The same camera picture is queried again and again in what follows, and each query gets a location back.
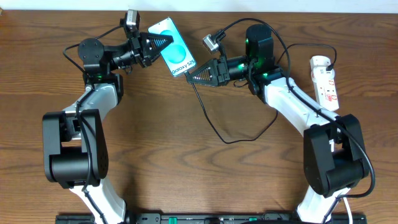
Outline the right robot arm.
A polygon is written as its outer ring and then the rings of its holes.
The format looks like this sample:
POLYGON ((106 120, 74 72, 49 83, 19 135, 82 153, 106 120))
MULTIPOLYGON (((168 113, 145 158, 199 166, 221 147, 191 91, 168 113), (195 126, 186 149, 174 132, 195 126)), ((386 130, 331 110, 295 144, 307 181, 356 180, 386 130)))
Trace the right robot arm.
POLYGON ((226 31, 219 30, 203 39, 212 53, 219 52, 198 70, 187 75, 196 86, 225 86, 245 81, 250 92, 283 115, 303 137, 303 169, 308 182, 304 199, 291 216, 299 223, 357 223, 352 213, 333 214, 340 202, 351 198, 351 189, 366 177, 375 177, 366 154, 361 125, 352 114, 336 113, 334 62, 324 56, 311 58, 314 98, 304 93, 279 66, 274 55, 278 33, 267 24, 246 30, 246 53, 229 58, 221 43, 226 31))

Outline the turquoise screen smartphone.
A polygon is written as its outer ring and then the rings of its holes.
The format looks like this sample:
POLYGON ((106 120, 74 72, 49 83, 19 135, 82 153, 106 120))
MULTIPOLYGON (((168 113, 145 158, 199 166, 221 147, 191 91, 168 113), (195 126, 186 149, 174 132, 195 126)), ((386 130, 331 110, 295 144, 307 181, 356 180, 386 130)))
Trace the turquoise screen smartphone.
POLYGON ((173 37, 173 42, 161 51, 172 76, 180 76, 196 66, 196 60, 170 17, 150 26, 148 31, 151 34, 171 35, 173 37))

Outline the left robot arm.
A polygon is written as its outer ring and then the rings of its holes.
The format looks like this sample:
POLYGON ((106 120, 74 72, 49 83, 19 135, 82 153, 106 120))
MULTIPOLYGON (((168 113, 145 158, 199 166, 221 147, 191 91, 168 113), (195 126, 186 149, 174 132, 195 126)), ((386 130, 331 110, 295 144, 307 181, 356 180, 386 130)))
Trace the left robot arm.
POLYGON ((42 118, 46 178, 79 196, 91 212, 57 215, 56 223, 137 222, 136 214, 129 211, 107 177, 109 159, 102 122, 124 94, 123 78, 116 70, 152 65, 173 38, 140 32, 136 19, 121 19, 119 26, 127 38, 123 44, 104 45, 99 37, 76 44, 83 61, 79 69, 85 92, 74 104, 42 118))

